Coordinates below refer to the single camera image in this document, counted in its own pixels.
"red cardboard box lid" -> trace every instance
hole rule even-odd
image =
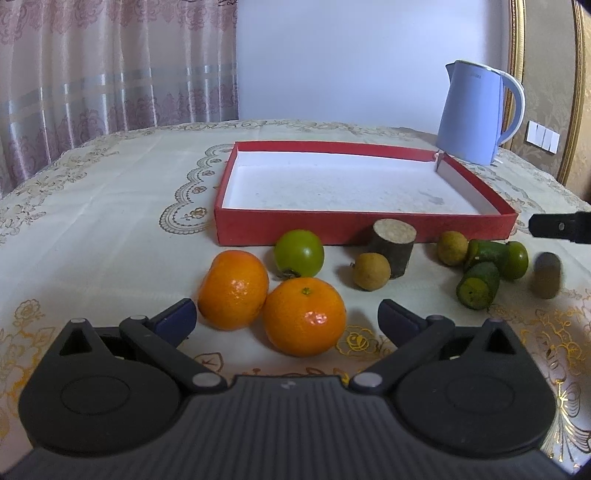
[[[214,215],[221,246],[274,245],[293,229],[325,245],[365,244],[376,220],[417,230],[417,242],[444,231],[509,237],[517,213],[447,154],[387,145],[322,141],[236,142]]]

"white switch panel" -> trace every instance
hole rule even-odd
[[[533,121],[527,124],[527,134],[525,141],[534,144],[548,152],[556,153],[558,151],[558,141],[560,135],[549,128],[539,125]]]

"floral curtain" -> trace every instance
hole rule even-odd
[[[99,135],[236,118],[236,0],[0,0],[1,196]]]

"orange fruit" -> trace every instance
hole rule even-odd
[[[346,316],[339,293],[313,277],[284,281],[262,309],[269,340],[293,356],[318,355],[334,347],[345,331]]]
[[[197,294],[197,308],[215,328],[236,330],[261,312],[269,276],[261,261],[242,250],[226,250],[213,259]]]

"white tablecloth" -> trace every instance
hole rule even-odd
[[[18,396],[70,318],[117,325],[194,295],[222,250],[215,243],[213,199],[238,140],[435,150],[431,136],[406,129],[297,121],[191,124],[98,138],[25,182],[0,202],[0,470],[30,449],[18,420]],[[336,348],[317,358],[290,358],[269,347],[256,323],[236,332],[198,324],[180,349],[228,378],[242,372],[336,373],[346,381],[393,348],[377,329],[383,298],[420,316],[444,314],[458,325],[501,317],[511,322],[557,396],[558,416],[544,449],[576,470],[591,439],[591,247],[534,239],[527,221],[535,212],[590,207],[508,151],[492,167],[469,168],[520,212],[512,238],[526,244],[531,258],[553,251],[562,259],[566,279],[556,299],[533,298],[526,278],[502,285],[488,312],[465,309],[454,293],[459,273],[434,261],[432,245],[415,246],[405,276],[373,293],[359,291],[343,273],[358,250],[329,247],[318,276],[335,286],[348,309],[347,331]],[[270,248],[248,250],[269,264]],[[271,288],[276,284],[272,279]]]

